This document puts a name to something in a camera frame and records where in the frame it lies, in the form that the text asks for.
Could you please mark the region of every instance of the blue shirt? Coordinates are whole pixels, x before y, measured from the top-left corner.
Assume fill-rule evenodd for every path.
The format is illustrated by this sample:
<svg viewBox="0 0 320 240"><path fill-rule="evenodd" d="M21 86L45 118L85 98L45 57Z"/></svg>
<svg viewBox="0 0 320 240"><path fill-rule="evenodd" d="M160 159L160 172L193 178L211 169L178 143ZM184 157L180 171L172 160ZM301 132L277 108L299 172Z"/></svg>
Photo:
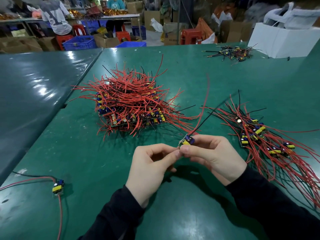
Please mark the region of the blue shirt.
<svg viewBox="0 0 320 240"><path fill-rule="evenodd" d="M108 0L107 7L111 9L125 9L125 4L122 0Z"/></svg>

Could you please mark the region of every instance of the green table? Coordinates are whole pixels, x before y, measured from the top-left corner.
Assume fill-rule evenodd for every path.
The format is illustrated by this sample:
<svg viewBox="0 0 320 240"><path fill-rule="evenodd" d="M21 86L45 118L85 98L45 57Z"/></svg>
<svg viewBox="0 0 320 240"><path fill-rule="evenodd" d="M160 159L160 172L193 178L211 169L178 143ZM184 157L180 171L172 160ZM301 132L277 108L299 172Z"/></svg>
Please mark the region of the green table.
<svg viewBox="0 0 320 240"><path fill-rule="evenodd" d="M157 78L157 83L170 88L167 98L179 88L184 90L175 104L182 109L197 105L186 110L186 115L200 112L208 73L208 106L216 106L241 89L242 101L250 101L249 110L268 108L254 114L264 116L267 125L295 131L319 127L319 45L306 58L268 59L257 52L252 59L233 66L229 60L206 58L201 52L214 49L215 45L105 49L83 81L106 74L102 65L112 69L116 63L118 68L142 65L145 71L156 72L164 54L160 72L168 71ZM71 98L78 96L79 91L75 91ZM135 147L154 143L177 146L184 135L166 124L157 126L157 133L148 129L138 138L128 135L123 139L112 134L103 141L103 133L96 135L98 122L94 102L68 102L15 169L65 180L62 239L84 234L112 193L125 184ZM220 122L209 118L201 133L226 136L230 129ZM320 151L319 132L292 136ZM235 137L228 138L244 156ZM319 173L319 164L308 161ZM171 182L164 182L151 198L136 239L266 239L262 226L237 210L230 193L205 168L187 159L177 166ZM11 175L3 185L24 179ZM0 202L5 202L0 203L0 238L56 239L59 204L51 190L52 183L41 182L1 191ZM295 189L290 193L303 203Z"/></svg>

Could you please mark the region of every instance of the red plastic stool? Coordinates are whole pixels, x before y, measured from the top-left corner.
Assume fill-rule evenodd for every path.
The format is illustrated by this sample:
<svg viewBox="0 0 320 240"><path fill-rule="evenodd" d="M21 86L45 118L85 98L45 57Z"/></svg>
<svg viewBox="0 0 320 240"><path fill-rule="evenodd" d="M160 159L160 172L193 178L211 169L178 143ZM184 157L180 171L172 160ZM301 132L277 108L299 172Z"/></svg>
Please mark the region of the red plastic stool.
<svg viewBox="0 0 320 240"><path fill-rule="evenodd" d="M82 24L75 24L75 25L72 25L72 27L76 36L80 36L79 29L81 30L82 35L86 35L85 27Z"/></svg>
<svg viewBox="0 0 320 240"><path fill-rule="evenodd" d="M181 34L181 44L201 44L202 33L195 28L184 29Z"/></svg>
<svg viewBox="0 0 320 240"><path fill-rule="evenodd" d="M131 41L130 34L126 31L116 32L115 36L118 38L119 42L122 42L123 38L126 38L128 41Z"/></svg>
<svg viewBox="0 0 320 240"><path fill-rule="evenodd" d="M68 41L68 40L71 40L73 38L73 35L64 35L64 36L56 36L56 40L60 46L60 49L62 51L64 51L64 47L62 45L62 43Z"/></svg>

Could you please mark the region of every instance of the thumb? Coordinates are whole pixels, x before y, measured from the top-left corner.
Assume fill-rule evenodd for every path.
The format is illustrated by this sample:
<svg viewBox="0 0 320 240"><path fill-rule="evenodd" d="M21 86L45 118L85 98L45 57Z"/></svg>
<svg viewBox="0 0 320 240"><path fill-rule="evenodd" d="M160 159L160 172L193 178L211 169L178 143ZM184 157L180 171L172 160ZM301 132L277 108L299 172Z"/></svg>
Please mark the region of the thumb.
<svg viewBox="0 0 320 240"><path fill-rule="evenodd" d="M170 167L172 164L174 164L176 161L178 161L178 159L182 157L182 153L181 151L175 150L171 153L169 153L168 155L166 155L163 159L154 162L156 165L160 166L163 171L165 172L167 170L168 167Z"/></svg>
<svg viewBox="0 0 320 240"><path fill-rule="evenodd" d="M205 148L194 146L194 145L182 145L180 147L180 151L183 154L187 154L188 156L191 156L191 157L203 158L208 162L212 161L215 156L214 150L205 149Z"/></svg>

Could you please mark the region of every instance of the white shirt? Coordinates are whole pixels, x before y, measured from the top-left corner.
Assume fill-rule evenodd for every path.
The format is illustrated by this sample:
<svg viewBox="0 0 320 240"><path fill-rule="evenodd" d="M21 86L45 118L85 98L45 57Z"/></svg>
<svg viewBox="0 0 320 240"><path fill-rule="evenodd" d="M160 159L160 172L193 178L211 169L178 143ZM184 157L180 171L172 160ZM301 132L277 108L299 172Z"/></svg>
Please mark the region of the white shirt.
<svg viewBox="0 0 320 240"><path fill-rule="evenodd" d="M57 35L66 35L71 32L72 27L66 21L66 15L70 13L59 0L46 0L40 3L43 21L49 21L52 30Z"/></svg>

